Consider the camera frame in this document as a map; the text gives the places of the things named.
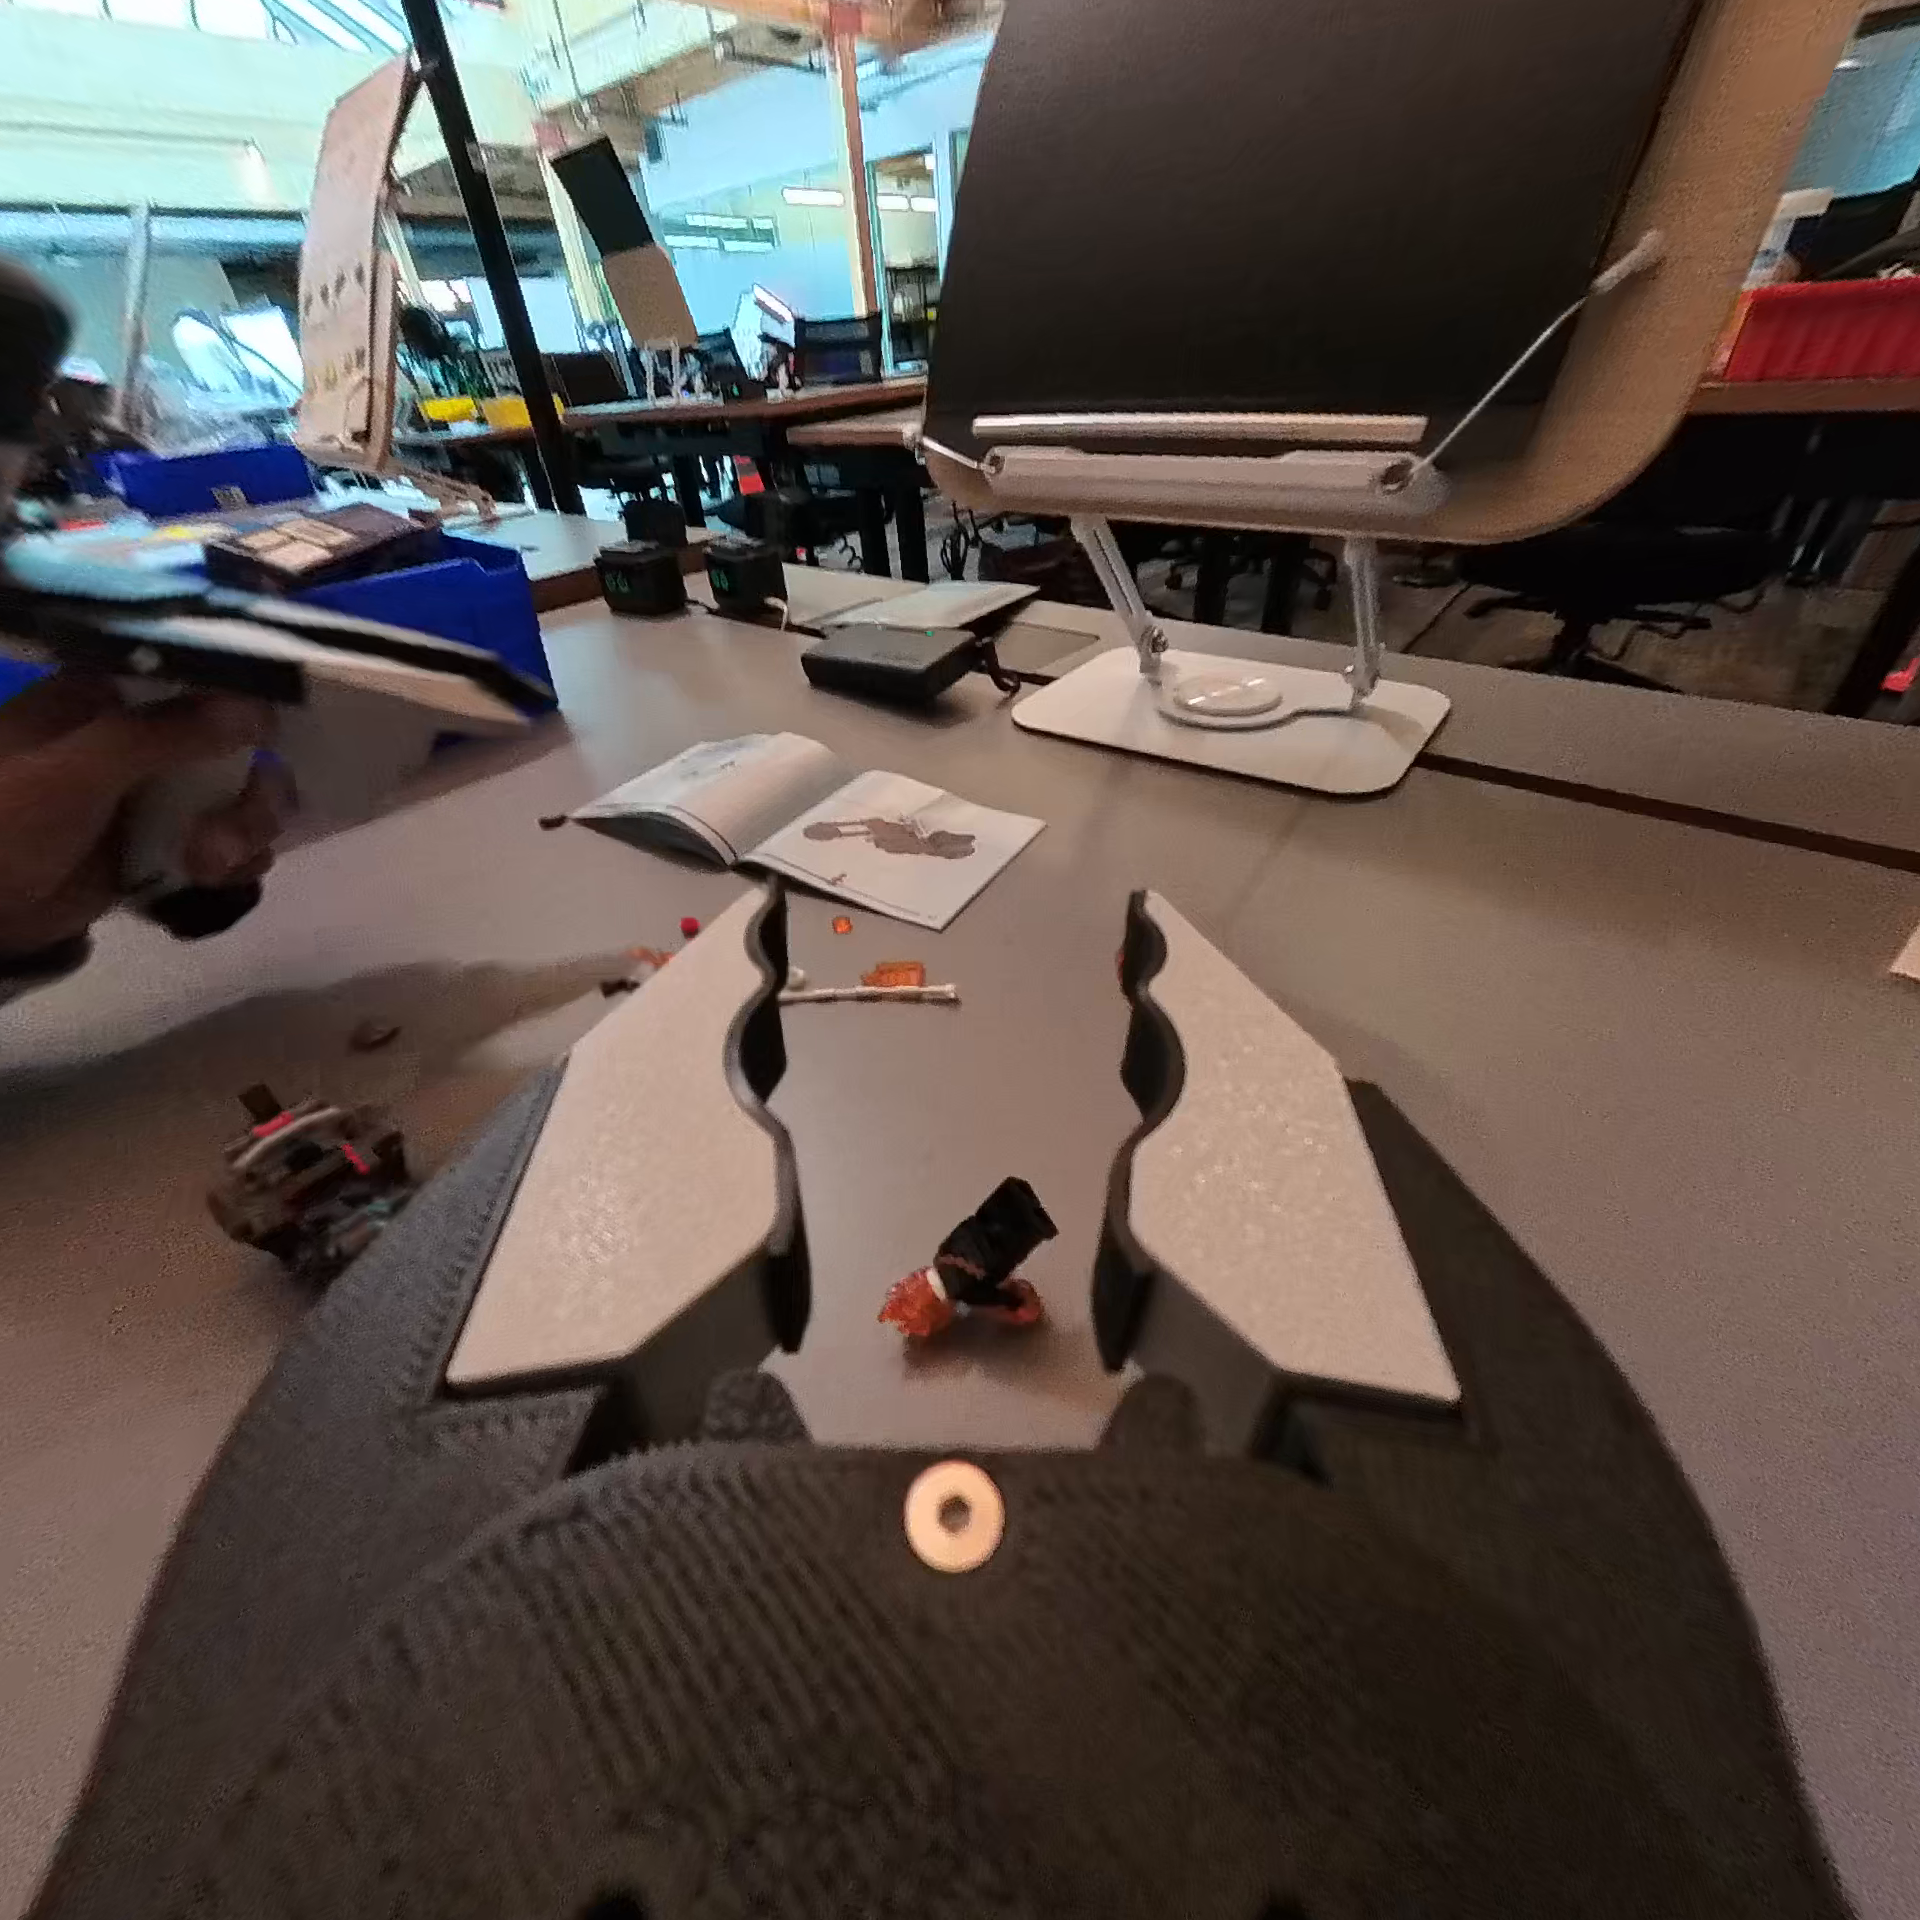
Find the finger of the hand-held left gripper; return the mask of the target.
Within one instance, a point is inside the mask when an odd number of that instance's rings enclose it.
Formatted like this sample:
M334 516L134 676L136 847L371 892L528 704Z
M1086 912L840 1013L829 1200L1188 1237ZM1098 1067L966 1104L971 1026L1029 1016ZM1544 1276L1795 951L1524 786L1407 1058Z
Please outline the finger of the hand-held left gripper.
M381 812L446 740L507 738L558 708L543 672L461 640L277 599L230 599L246 650L298 672L275 753L307 825Z

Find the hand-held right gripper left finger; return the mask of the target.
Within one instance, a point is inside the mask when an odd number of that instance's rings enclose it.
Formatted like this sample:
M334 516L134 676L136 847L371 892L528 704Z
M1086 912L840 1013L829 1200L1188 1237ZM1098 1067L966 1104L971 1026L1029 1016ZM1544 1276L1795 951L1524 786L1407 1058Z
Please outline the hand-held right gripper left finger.
M564 1058L448 1351L448 1393L598 1388L639 1443L810 1324L784 1069L786 899L732 903Z

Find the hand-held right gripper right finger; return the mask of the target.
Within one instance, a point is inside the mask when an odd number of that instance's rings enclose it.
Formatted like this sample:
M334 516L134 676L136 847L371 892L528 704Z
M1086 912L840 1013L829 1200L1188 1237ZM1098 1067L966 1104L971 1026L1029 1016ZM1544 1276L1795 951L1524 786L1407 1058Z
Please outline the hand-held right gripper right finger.
M1180 1385L1214 1453L1298 1409L1453 1424L1455 1368L1354 1092L1162 893L1124 907L1117 1145L1092 1265L1107 1372Z

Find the black and orange lego figure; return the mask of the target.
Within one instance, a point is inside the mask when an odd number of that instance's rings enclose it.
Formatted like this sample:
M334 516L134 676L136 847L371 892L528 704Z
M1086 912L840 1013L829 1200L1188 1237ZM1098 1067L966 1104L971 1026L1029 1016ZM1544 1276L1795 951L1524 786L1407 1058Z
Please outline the black and orange lego figure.
M1046 1311L1024 1263L1056 1234L1032 1185L1018 1176L1000 1179L930 1263L886 1290L879 1325L920 1347L966 1324L1038 1328Z

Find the lego motorcycle model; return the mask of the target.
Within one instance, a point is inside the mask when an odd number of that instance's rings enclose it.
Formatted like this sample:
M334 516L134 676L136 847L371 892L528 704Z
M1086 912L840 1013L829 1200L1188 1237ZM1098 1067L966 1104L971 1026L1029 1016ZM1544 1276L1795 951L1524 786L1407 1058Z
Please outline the lego motorcycle model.
M223 1145L207 1215L292 1280L324 1288L412 1204L402 1132L378 1107L283 1101L266 1083L238 1099L246 1124Z

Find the lego instruction booklet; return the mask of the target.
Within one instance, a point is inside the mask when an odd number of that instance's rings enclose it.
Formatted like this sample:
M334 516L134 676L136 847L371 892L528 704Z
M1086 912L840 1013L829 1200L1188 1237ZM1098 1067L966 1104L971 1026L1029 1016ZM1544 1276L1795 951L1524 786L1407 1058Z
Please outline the lego instruction booklet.
M791 731L695 744L567 823L923 931L947 931L1045 833L907 776L854 772Z

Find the person's left hand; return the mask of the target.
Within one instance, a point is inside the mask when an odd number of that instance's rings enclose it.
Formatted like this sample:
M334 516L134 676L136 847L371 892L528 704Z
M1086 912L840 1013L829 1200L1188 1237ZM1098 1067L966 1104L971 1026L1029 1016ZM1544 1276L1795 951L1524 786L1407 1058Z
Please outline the person's left hand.
M108 680L54 675L2 708L5 985L74 972L125 900L127 812L149 784L246 753L248 783L180 844L194 884L261 881L290 810L270 704L186 692L131 704Z

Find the large blue storage bin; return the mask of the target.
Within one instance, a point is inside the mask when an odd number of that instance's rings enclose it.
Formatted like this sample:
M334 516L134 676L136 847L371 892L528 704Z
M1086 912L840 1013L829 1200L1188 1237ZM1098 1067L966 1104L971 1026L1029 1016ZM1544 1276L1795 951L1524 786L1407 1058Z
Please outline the large blue storage bin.
M444 536L434 557L290 595L327 613L460 643L500 660L523 689L515 708L542 722L559 711L535 589L520 552L480 538Z

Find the dark product box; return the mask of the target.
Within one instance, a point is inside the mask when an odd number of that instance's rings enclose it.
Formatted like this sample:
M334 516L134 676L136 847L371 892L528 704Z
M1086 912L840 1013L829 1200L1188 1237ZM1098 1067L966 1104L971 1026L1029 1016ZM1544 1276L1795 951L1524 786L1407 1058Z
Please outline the dark product box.
M349 503L246 531L222 531L203 543L200 567L219 588L301 595L428 565L440 552L444 531L437 519Z

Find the long wooden desk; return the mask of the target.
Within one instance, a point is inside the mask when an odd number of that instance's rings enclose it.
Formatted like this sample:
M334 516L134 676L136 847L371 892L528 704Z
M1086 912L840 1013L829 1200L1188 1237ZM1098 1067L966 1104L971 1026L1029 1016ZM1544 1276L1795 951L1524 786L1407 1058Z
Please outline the long wooden desk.
M847 492L862 569L923 585L925 387L923 375L886 375L755 400L624 400L572 407L563 423L610 457L664 463L691 521L702 516L698 463L746 460L770 488Z

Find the beige printed board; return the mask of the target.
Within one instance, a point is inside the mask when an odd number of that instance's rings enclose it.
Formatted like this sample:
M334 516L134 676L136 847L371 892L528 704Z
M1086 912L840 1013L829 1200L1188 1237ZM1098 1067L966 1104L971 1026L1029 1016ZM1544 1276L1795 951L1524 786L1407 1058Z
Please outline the beige printed board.
M398 55L338 99L304 219L294 443L314 465L364 475L396 468L400 272L383 221L416 91L413 60Z

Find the black pole lamp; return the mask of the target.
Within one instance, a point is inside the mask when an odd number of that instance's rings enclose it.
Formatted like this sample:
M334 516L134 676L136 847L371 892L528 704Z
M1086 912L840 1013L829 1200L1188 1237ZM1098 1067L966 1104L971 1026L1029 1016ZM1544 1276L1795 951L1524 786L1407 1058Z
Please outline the black pole lamp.
M586 515L586 499L573 468L572 442L564 431L558 399L543 373L542 351L533 319L523 303L512 243L500 217L488 169L482 159L472 115L463 93L463 81L448 42L448 27L437 2L400 4L408 42L413 45L416 73L438 124L452 184L463 205L471 240L482 261L503 341L507 345L519 396L525 403L535 436L535 467L531 488L536 508L567 516Z

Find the black power brick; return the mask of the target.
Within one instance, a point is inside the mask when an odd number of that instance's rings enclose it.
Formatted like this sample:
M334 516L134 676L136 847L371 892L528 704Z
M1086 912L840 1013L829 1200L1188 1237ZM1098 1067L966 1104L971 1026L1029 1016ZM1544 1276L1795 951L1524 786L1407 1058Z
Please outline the black power brick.
M966 629L847 621L799 651L799 672L819 691L930 708L960 681L996 675L999 660L991 643Z

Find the black portable monitor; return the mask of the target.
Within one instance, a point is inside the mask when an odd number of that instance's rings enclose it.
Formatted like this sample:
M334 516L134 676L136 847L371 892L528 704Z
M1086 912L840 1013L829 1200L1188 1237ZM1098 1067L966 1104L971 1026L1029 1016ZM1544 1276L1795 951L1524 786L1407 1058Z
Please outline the black portable monitor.
M1624 252L1699 4L1005 4L925 431L1460 419Z

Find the red storage bin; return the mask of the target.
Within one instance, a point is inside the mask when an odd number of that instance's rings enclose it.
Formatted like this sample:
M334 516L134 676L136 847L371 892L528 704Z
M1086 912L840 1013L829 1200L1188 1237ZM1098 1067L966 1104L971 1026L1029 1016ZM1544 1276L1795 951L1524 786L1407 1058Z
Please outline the red storage bin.
M1716 381L1915 375L1915 274L1783 281L1741 292L1709 373Z

